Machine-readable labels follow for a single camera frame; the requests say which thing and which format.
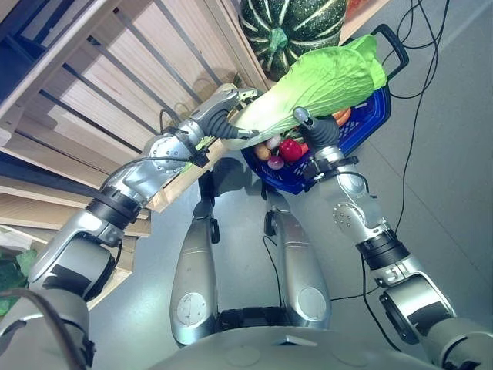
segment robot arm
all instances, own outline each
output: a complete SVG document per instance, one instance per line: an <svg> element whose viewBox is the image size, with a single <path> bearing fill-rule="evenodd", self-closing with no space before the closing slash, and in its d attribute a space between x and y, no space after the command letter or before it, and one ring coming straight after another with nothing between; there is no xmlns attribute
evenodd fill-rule
<svg viewBox="0 0 493 370"><path fill-rule="evenodd" d="M222 85L189 119L152 138L139 159L110 175L100 195L75 214L39 255L29 275L29 290L58 312L82 354L79 362L92 365L86 302L101 292L116 266L102 244L119 246L125 228L186 162L200 167L207 164L206 152L196 150L203 137L255 136L254 131L232 127L226 118L232 108L257 93ZM44 320L30 301L22 298L17 302L0 322L0 368L66 367Z"/></svg>
<svg viewBox="0 0 493 370"><path fill-rule="evenodd" d="M418 259L398 240L357 172L357 158L345 158L337 147L335 121L314 119L303 108L293 115L315 152L304 176L319 183L322 196L333 204L334 223L356 244L377 284L386 288L380 301L401 339L420 342L432 363L442 368L492 368L493 334L458 318Z"/></svg>

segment green lettuce leaf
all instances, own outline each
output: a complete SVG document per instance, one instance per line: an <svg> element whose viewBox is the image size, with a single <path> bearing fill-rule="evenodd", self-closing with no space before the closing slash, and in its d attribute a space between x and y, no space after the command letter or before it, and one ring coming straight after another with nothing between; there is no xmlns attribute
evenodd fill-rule
<svg viewBox="0 0 493 370"><path fill-rule="evenodd" d="M224 140L232 150L263 142L298 123L293 109L327 116L356 106L387 83L377 57L377 40L366 35L345 46L303 54L279 82L234 117L234 126L259 130L251 140Z"/></svg>

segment gray floor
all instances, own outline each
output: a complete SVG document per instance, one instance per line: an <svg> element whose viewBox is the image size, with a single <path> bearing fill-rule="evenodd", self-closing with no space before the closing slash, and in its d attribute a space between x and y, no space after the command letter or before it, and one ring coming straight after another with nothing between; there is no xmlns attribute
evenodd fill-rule
<svg viewBox="0 0 493 370"><path fill-rule="evenodd" d="M428 4L434 25L440 21L441 3ZM491 327L491 1L465 3L451 2L437 76L425 94L399 237L460 315ZM367 30L380 22L394 28L406 8L407 2L394 0ZM417 33L415 44L426 40L422 27ZM391 83L393 91L419 89L429 57L413 54L411 65ZM416 99L393 100L392 117L356 151L359 169L392 224L401 207L401 174L416 104ZM238 153L231 157L242 160ZM220 309L276 304L275 276L261 241L265 204L259 184L243 161L229 159L223 166L230 172L220 188L225 193L216 201L222 239L214 246ZM316 189L287 198L310 235L331 296L359 294L359 257L333 227L330 204L320 202ZM91 312L95 369L144 369L177 350L169 330L170 289L197 200L194 184L162 214L153 215L153 235L138 243L134 274ZM407 353L423 357L418 346L398 340L377 296L370 296L370 304L387 333ZM331 327L387 345L361 299L334 302Z"/></svg>

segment squash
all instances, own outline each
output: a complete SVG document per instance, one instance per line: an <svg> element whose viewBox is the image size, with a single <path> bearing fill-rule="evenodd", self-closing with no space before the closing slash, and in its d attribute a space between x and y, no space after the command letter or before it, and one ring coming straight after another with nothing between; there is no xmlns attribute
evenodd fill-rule
<svg viewBox="0 0 493 370"><path fill-rule="evenodd" d="M339 43L346 0L242 0L240 11L262 69L278 81L305 52Z"/></svg>

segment wooden crate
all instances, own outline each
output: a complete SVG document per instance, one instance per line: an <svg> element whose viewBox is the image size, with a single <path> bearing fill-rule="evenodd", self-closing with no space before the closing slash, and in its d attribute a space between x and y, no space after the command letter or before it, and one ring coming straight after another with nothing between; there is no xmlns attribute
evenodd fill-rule
<svg viewBox="0 0 493 370"><path fill-rule="evenodd" d="M347 22L341 42L387 1ZM186 117L237 73L271 86L231 0L95 0L0 105L0 150L97 188L157 133L161 108ZM162 211L226 150L210 152L149 207Z"/></svg>

